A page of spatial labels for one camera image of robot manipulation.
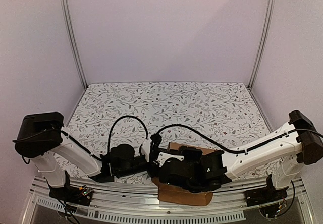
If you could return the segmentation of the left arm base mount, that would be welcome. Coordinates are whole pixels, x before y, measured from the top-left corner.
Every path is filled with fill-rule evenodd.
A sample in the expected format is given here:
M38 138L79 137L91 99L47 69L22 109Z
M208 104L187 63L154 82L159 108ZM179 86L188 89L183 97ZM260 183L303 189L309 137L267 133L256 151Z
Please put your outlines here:
M92 201L93 194L90 196L81 196L79 195L78 187L64 186L59 188L49 187L50 192L49 196L57 200L62 201L63 203L73 203L83 206L90 206Z

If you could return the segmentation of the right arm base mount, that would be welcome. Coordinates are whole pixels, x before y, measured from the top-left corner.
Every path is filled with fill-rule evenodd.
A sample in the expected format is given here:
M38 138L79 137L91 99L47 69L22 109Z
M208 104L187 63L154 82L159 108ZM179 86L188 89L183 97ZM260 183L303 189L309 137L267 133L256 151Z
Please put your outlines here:
M244 192L244 197L248 207L262 205L286 198L288 187L276 190L274 187L262 187Z

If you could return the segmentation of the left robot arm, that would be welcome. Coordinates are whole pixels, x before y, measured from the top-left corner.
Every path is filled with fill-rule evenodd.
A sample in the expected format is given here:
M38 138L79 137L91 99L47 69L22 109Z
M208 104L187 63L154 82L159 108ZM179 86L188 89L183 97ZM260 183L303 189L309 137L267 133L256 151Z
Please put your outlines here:
M51 187L65 188L69 180L59 167L56 154L98 183L113 182L147 169L149 155L141 152L136 156L129 144L108 148L105 155L96 156L68 133L63 119L59 112L26 115L13 141L16 152L32 161Z

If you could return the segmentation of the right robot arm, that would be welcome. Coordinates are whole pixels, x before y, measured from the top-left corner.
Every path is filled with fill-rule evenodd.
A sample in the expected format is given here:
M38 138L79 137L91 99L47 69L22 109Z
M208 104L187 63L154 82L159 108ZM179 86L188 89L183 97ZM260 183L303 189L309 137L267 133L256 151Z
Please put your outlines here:
M199 160L168 158L159 180L193 193L211 191L280 158L283 161L268 176L268 185L275 191L286 189L304 166L322 159L322 134L299 110L290 112L280 128L241 149L214 151Z

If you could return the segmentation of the brown cardboard box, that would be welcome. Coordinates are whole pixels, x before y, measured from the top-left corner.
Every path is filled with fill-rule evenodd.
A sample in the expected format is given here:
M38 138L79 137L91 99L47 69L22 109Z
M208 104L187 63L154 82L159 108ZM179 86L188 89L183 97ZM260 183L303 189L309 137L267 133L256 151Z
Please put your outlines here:
M160 201L183 204L190 206L206 206L213 197L211 191L190 192L187 190L188 181L194 180L196 163L177 158L169 159L163 167L160 167L160 173L152 177L152 182L158 187L158 199Z

